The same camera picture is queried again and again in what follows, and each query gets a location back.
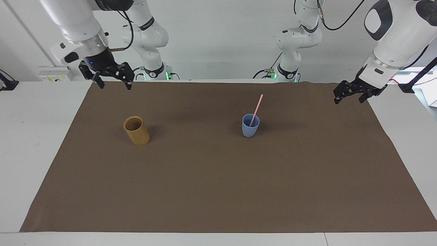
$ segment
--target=blue cup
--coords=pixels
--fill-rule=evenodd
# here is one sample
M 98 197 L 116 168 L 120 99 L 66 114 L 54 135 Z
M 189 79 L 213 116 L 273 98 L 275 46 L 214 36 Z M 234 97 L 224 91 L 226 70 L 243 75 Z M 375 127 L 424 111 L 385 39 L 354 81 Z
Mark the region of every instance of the blue cup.
M 253 114 L 246 114 L 243 117 L 242 130 L 245 137 L 252 137 L 253 135 L 255 135 L 255 132 L 257 132 L 258 126 L 260 125 L 260 119 L 258 118 L 258 116 L 255 116 L 252 127 L 250 127 L 249 125 L 252 121 L 252 118 Z

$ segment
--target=pink straw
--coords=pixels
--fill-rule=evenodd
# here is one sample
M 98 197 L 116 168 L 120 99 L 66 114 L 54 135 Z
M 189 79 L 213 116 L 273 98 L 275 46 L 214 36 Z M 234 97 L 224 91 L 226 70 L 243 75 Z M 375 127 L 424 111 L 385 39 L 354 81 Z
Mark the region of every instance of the pink straw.
M 261 94 L 260 100 L 259 100 L 258 105 L 257 105 L 257 109 L 255 110 L 255 113 L 253 113 L 252 121 L 250 122 L 249 127 L 252 127 L 253 120 L 255 119 L 255 116 L 257 115 L 258 108 L 260 107 L 260 104 L 261 104 L 261 100 L 263 100 L 263 96 L 264 96 L 264 94 Z

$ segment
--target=brown table covering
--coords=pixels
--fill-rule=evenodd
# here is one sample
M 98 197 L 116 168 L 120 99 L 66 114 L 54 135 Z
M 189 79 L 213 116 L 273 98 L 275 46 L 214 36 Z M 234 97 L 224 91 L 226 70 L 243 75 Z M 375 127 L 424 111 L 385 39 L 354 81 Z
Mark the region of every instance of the brown table covering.
M 370 105 L 335 105 L 335 86 L 93 84 L 21 232 L 437 231 Z

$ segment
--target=robotic arm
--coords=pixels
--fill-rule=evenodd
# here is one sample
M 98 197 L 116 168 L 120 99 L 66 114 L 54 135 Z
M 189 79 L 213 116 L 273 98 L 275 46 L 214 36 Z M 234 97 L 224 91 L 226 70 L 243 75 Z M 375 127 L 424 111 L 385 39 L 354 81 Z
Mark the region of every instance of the robotic arm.
M 301 1 L 297 7 L 296 15 L 301 25 L 298 28 L 282 31 L 276 41 L 283 53 L 281 62 L 276 68 L 279 81 L 288 82 L 295 79 L 301 62 L 301 54 L 297 52 L 298 49 L 314 47 L 322 41 L 317 0 Z
M 334 90 L 335 103 L 362 93 L 359 101 L 378 96 L 437 36 L 437 3 L 431 0 L 379 0 L 368 12 L 364 26 L 377 46 L 352 82 L 342 81 Z
M 146 0 L 134 0 L 127 11 L 133 22 L 134 40 L 132 47 L 141 56 L 143 70 L 149 80 L 166 80 L 166 72 L 171 71 L 161 59 L 157 48 L 165 47 L 168 43 L 168 33 L 152 16 Z M 121 30 L 125 43 L 131 41 L 131 30 L 125 25 Z
M 108 39 L 93 10 L 127 11 L 133 0 L 40 0 L 51 19 L 59 26 L 68 42 L 54 45 L 55 58 L 64 65 L 83 59 L 79 65 L 85 79 L 104 82 L 100 76 L 123 81 L 128 90 L 134 73 L 127 62 L 117 64 L 108 47 Z

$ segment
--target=bamboo cup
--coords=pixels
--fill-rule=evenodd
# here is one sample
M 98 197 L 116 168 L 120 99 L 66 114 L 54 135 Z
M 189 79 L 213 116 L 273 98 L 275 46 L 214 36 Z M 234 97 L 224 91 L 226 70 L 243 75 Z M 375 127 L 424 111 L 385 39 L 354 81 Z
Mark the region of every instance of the bamboo cup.
M 150 135 L 144 125 L 143 120 L 139 116 L 132 116 L 125 120 L 124 128 L 126 133 L 131 138 L 132 142 L 137 146 L 146 145 L 150 141 Z

